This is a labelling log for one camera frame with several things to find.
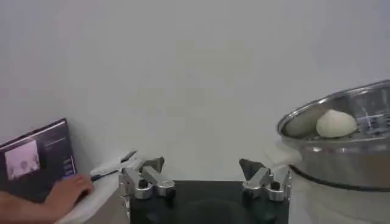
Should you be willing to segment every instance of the black platform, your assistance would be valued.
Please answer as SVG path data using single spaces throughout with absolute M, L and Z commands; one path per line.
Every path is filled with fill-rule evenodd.
M 166 200 L 156 194 L 132 199 L 132 224 L 261 224 L 288 223 L 289 202 L 273 202 L 265 192 L 246 200 L 240 181 L 175 181 L 176 195 Z

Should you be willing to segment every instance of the metal clamp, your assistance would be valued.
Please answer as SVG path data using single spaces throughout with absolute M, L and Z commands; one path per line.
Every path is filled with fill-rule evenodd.
M 173 197 L 175 194 L 175 182 L 168 177 L 160 174 L 151 166 L 144 166 L 142 168 L 142 176 L 148 182 L 152 183 L 156 189 L 157 194 L 163 197 Z
M 260 196 L 261 189 L 272 181 L 272 174 L 268 168 L 260 168 L 249 180 L 243 182 L 243 191 L 248 192 L 252 198 Z
M 271 201 L 289 199 L 291 194 L 291 175 L 288 167 L 274 173 L 262 163 L 240 159 L 239 164 L 247 181 L 243 182 L 243 197 L 254 199 L 261 195 L 263 188 Z
M 133 168 L 124 168 L 119 176 L 119 191 L 122 196 L 148 199 L 152 196 L 152 188 L 153 185 L 144 180 Z
M 291 194 L 291 175 L 288 167 L 274 172 L 274 180 L 266 186 L 268 199 L 271 201 L 289 200 Z

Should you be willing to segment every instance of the stainless steel pot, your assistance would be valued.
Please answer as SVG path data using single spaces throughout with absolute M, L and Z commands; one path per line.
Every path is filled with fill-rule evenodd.
M 325 139 L 316 122 L 327 110 L 352 115 L 358 130 Z M 348 89 L 306 104 L 277 126 L 282 141 L 298 150 L 302 160 L 292 169 L 334 187 L 390 192 L 390 80 Z

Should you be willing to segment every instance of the steamed bun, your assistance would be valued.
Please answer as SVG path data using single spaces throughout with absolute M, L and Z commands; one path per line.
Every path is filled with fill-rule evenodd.
M 356 120 L 349 114 L 328 110 L 317 121 L 317 132 L 325 138 L 337 138 L 353 133 L 358 128 Z

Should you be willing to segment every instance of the laptop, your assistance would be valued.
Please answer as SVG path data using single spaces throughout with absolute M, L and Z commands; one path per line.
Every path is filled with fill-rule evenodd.
M 66 119 L 0 145 L 0 191 L 41 203 L 76 173 Z

